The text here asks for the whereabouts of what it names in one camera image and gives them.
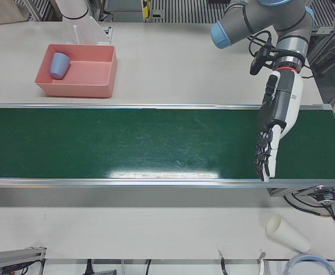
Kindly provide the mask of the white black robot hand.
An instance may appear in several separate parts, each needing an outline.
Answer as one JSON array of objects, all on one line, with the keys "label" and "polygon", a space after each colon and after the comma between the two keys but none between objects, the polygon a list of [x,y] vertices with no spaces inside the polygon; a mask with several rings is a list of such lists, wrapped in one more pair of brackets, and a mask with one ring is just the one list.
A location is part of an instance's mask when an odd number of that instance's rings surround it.
[{"label": "white black robot hand", "polygon": [[254,166],[262,182],[275,177],[279,142],[297,121],[303,79],[295,70],[272,71],[257,118],[258,138]]}]

